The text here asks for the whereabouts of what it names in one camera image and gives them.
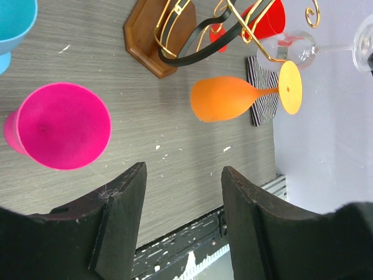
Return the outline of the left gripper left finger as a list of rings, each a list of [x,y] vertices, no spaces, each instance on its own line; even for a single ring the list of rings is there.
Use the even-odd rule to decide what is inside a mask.
[[[48,214],[2,208],[1,278],[129,279],[146,181],[138,162]]]

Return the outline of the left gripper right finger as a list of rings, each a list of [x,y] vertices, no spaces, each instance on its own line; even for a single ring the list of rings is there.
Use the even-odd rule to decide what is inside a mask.
[[[371,279],[372,204],[307,211],[226,166],[221,175],[235,279]]]

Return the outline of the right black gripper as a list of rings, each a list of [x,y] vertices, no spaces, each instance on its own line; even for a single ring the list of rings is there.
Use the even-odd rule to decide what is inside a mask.
[[[371,54],[367,59],[368,66],[370,67],[371,72],[373,71],[373,54]]]

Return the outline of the clear wine glass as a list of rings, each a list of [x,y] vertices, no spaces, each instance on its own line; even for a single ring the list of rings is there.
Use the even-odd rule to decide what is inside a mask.
[[[297,30],[277,34],[261,41],[269,56],[293,61],[299,69],[312,64],[321,53],[351,51],[354,66],[360,72],[371,72],[367,59],[372,54],[372,15],[367,16],[356,30],[349,45],[320,45],[308,32]]]

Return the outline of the red plastic wine glass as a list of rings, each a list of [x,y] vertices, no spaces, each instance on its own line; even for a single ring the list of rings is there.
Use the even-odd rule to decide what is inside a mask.
[[[255,29],[254,22],[249,24],[249,28],[254,31],[258,40],[266,39],[284,31],[286,26],[286,13],[281,0],[275,0],[263,18],[258,22]],[[222,23],[216,23],[209,28],[209,39],[214,43],[226,33]]]

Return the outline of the striped cloth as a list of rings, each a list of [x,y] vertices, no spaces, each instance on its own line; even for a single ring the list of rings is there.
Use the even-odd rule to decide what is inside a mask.
[[[277,88],[278,74],[262,68],[256,56],[246,58],[247,81],[257,89]],[[251,122],[255,127],[272,120],[279,104],[279,94],[266,94],[255,100],[249,111]]]

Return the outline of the pink plastic wine glass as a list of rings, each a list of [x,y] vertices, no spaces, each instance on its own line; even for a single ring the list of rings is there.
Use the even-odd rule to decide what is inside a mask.
[[[7,144],[55,170],[81,169],[98,159],[112,133],[102,99],[81,85],[58,82],[30,93],[6,119]]]

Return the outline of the orange plastic wine glass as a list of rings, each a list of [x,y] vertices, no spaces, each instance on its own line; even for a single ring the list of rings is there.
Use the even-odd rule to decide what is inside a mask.
[[[235,76],[218,76],[196,82],[190,94],[194,115],[205,123],[232,120],[245,113],[264,95],[278,93],[285,111],[296,114],[302,103],[302,79],[295,63],[280,68],[277,87],[258,89]]]

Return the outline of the gold wire glass rack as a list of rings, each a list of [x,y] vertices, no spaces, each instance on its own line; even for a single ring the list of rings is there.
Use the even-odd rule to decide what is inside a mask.
[[[234,1],[219,1],[213,16],[196,22],[192,1],[137,1],[123,25],[126,51],[159,79],[176,72],[179,67],[195,64],[240,37],[245,44],[254,43],[263,56],[276,63],[254,35],[255,29],[275,1],[255,1],[239,13]],[[209,28],[222,23],[226,31],[214,43]]]

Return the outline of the blue plastic wine glass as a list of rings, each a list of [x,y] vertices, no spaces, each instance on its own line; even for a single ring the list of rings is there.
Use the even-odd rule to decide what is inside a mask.
[[[1,1],[1,74],[10,66],[12,50],[31,30],[37,13],[37,0]]]

